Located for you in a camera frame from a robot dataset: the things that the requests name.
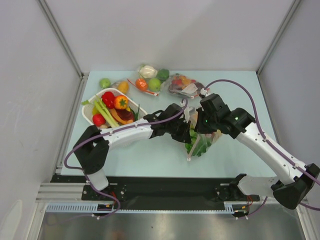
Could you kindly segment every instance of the white plastic container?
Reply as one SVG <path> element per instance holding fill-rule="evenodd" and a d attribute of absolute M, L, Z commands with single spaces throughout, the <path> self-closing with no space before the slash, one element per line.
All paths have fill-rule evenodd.
<path fill-rule="evenodd" d="M 105 92 L 112 92 L 114 94 L 114 96 L 119 96 L 119 95 L 124 95 L 126 96 L 125 94 L 123 94 L 122 92 L 120 92 L 118 89 L 115 89 L 115 88 L 106 88 L 106 89 L 103 89 L 102 91 L 98 92 L 96 95 L 101 98 L 102 95 L 105 93 Z M 92 117 L 93 117 L 93 114 L 92 114 L 92 110 L 94 108 L 94 102 L 95 102 L 95 98 L 96 98 L 96 95 L 94 95 L 93 97 L 91 97 L 88 101 L 91 103 L 91 104 L 87 104 L 87 105 L 84 105 L 82 107 L 82 116 L 85 118 L 85 120 L 88 121 L 88 123 L 90 123 L 90 125 L 93 125 L 94 123 L 92 122 Z M 137 113 L 138 111 L 138 107 L 139 105 L 136 104 L 134 101 L 132 101 L 129 97 L 128 98 L 128 106 L 135 112 Z M 139 110 L 139 115 L 138 115 L 138 119 L 141 119 L 143 118 L 145 115 L 147 115 L 147 112 L 145 110 L 143 110 L 140 106 L 140 110 Z"/>

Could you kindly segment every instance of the red bell pepper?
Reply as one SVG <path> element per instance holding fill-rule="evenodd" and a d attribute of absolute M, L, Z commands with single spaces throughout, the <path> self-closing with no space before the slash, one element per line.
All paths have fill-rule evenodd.
<path fill-rule="evenodd" d="M 115 95 L 111 91 L 106 91 L 102 95 L 102 102 L 106 105 L 108 109 L 114 109 L 115 108 Z"/>

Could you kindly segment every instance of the white wall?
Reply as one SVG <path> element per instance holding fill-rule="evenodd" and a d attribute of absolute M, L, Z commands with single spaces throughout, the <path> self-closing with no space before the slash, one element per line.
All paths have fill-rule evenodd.
<path fill-rule="evenodd" d="M 255 71 L 293 0 L 47 0 L 82 71 Z"/>
<path fill-rule="evenodd" d="M 20 240 L 51 176 L 79 78 L 35 0 L 2 0 L 0 8 L 0 223 L 21 199 Z"/>
<path fill-rule="evenodd" d="M 261 75 L 281 144 L 320 167 L 320 1 L 303 1 Z M 320 208 L 320 187 L 307 195 Z M 315 214 L 320 227 L 320 213 Z"/>

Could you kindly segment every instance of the metal plate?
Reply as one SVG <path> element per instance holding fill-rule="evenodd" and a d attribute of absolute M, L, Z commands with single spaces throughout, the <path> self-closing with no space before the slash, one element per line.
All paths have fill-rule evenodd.
<path fill-rule="evenodd" d="M 51 224 L 76 216 L 46 213 Z M 42 225 L 38 240 L 304 240 L 295 210 L 267 204 L 249 220 L 227 214 L 116 214 L 96 220 L 79 217 L 61 225 Z"/>

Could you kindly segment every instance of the tabletop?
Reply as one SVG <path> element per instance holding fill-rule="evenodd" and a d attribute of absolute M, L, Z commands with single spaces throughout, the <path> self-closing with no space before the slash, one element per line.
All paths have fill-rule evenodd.
<path fill-rule="evenodd" d="M 251 93 L 264 131 L 275 139 L 259 80 L 254 71 L 181 70 L 170 72 L 170 74 L 174 73 L 186 75 L 205 86 L 218 79 L 229 79 L 240 83 Z M 101 78 L 109 78 L 111 82 L 115 82 L 126 78 L 135 80 L 134 76 L 134 71 L 91 71 L 81 101 L 90 99 L 101 90 L 99 87 Z M 238 86 L 219 82 L 210 87 L 210 92 L 219 94 L 230 110 L 243 108 L 254 115 L 248 96 Z M 140 104 L 147 113 L 165 110 L 168 105 L 179 104 L 181 101 L 181 98 L 165 90 L 159 96 L 152 96 L 140 92 L 132 85 L 127 95 Z M 189 99 L 189 105 L 199 107 L 199 101 L 199 97 Z M 72 150 L 82 133 L 89 127 L 89 123 L 82 116 L 81 108 L 82 105 L 76 116 L 67 152 Z M 68 164 L 80 167 L 74 154 L 68 159 Z M 253 177 L 275 176 L 274 172 L 255 153 L 228 135 L 220 137 L 204 155 L 192 157 L 191 161 L 187 161 L 184 144 L 174 141 L 168 134 L 141 140 L 110 151 L 103 170 L 106 176 L 127 177 L 233 178 L 242 173 Z M 64 166 L 61 174 L 83 175 L 79 170 L 67 169 Z"/>

